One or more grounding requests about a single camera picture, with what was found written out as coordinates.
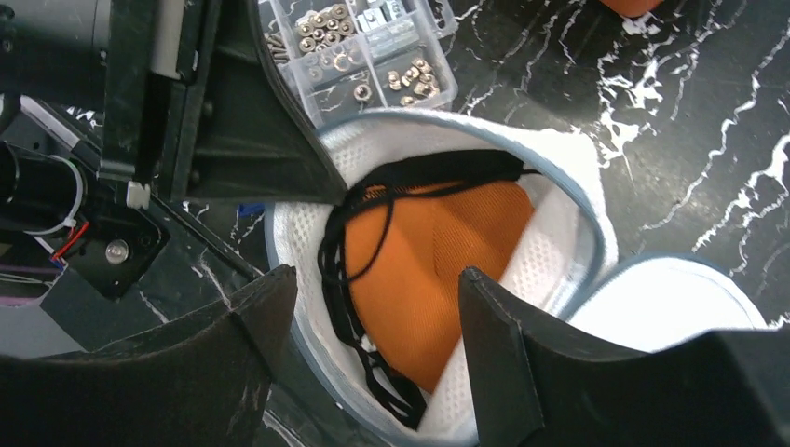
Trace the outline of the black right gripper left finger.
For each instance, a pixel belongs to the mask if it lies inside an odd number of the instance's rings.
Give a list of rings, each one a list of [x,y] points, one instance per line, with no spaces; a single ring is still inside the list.
[[[281,265],[220,300],[90,353],[1,358],[5,446],[249,446],[297,294]]]

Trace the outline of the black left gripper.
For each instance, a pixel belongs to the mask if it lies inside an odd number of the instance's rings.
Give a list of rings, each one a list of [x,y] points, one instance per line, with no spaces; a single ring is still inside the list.
[[[347,185],[264,43],[255,1],[5,1],[1,124],[67,145],[97,113],[91,177],[119,197],[335,205]]]

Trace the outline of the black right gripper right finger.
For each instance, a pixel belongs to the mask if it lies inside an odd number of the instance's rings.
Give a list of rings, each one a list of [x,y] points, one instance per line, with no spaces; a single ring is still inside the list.
[[[522,302],[479,269],[459,308],[483,446],[785,446],[789,333],[714,331],[656,354]]]

